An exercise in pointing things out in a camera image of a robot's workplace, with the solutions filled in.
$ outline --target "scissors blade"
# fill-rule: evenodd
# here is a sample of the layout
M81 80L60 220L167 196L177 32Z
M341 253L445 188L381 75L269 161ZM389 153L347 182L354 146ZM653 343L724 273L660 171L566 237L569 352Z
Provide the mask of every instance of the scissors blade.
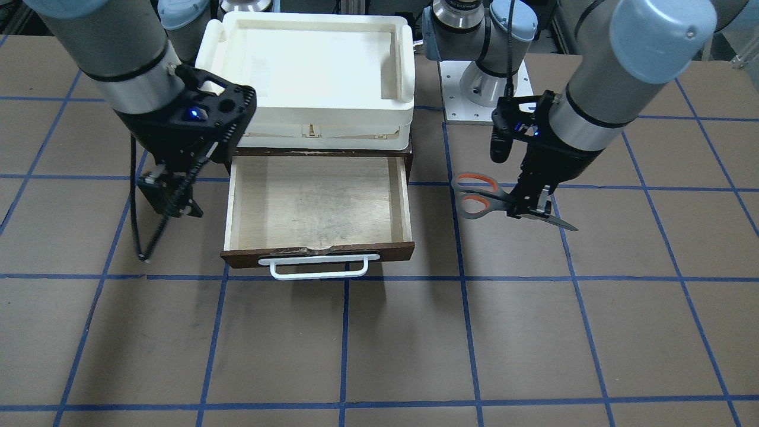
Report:
M532 215L530 213L523 213L523 214L520 215L520 217L529 218L531 220L541 220L541 221L543 221L545 223L548 223L548 224L551 224L551 225L554 225L554 226L557 226L559 228L563 228L563 229L566 229L566 230L569 230L569 231L578 231L579 230L579 228L577 228L577 227L573 226L572 224L570 224L570 223L562 220L561 218L554 217L553 215L551 215L551 216L549 216L547 218L544 218L544 217L539 217L538 215Z

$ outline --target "drawer front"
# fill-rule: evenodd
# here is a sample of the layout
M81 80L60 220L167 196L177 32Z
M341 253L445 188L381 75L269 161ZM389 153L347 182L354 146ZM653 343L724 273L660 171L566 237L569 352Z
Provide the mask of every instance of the drawer front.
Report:
M235 157L222 258L378 254L411 258L405 164L399 157Z

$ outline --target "white drawer handle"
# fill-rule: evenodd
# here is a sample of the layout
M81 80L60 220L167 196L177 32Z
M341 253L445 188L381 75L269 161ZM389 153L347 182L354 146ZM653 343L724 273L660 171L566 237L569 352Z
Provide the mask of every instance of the white drawer handle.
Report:
M268 265L272 276L277 280L309 280L309 279L344 279L346 277L361 277L369 270L369 261L380 259L378 254L358 255L324 255L319 257L297 258L266 258L258 260L258 264ZM326 271L322 273L277 273L278 265L328 264L335 262L363 261L364 266L356 271Z

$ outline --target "drawer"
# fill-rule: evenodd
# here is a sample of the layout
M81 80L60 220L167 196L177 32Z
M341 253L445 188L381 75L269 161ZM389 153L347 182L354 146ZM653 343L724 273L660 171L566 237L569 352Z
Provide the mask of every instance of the drawer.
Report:
M222 258L287 279L346 276L278 277L277 265L408 260L406 187L401 157L237 156Z

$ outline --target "scissors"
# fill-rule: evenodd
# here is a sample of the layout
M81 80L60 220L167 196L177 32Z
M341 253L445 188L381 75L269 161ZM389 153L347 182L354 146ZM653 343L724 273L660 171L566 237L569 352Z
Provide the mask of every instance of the scissors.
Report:
M463 183L464 179L471 179L475 182ZM554 217L550 214L550 202L548 201L548 189L544 189L538 201L539 208L526 208L525 212L518 212L518 199L509 193L503 191L501 185L487 175L475 172L463 172L458 174L451 182L453 189L458 193L456 195L456 204L461 217L467 220L476 220L482 218L490 212L504 210L507 215L514 218L529 218L531 220L541 220L554 226L577 231L578 228L572 224ZM477 211L467 210L464 207L465 201L477 201L483 205L483 208Z

